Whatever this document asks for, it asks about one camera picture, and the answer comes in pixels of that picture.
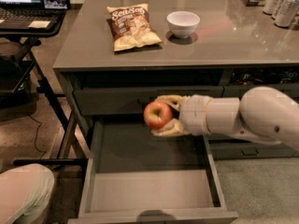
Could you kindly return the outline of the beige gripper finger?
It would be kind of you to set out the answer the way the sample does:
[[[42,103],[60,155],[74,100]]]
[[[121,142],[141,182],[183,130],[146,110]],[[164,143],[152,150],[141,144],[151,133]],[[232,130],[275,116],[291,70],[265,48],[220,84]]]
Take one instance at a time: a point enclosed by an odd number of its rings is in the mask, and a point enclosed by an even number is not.
[[[180,96],[180,95],[160,95],[156,98],[156,101],[164,102],[170,105],[175,110],[179,111],[184,102],[189,99],[189,96]]]
[[[163,126],[163,128],[159,130],[152,130],[151,133],[154,136],[160,137],[176,137],[188,134],[178,119],[171,119]]]

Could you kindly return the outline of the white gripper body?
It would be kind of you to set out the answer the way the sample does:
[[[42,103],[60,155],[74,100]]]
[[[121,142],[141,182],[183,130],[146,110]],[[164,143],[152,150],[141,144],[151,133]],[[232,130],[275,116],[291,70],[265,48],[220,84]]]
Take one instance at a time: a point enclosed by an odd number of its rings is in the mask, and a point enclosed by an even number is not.
[[[211,100],[209,96],[189,96],[181,104],[179,121],[184,130],[191,135],[210,134],[207,127],[207,105]]]

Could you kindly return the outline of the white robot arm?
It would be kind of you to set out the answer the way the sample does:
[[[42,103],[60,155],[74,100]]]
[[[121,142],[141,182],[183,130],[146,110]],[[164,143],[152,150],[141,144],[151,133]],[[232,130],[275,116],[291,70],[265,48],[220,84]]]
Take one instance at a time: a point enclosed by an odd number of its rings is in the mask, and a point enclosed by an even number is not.
[[[241,98],[161,95],[178,112],[155,136],[221,134],[263,145],[299,150],[299,104],[271,87],[255,87]]]

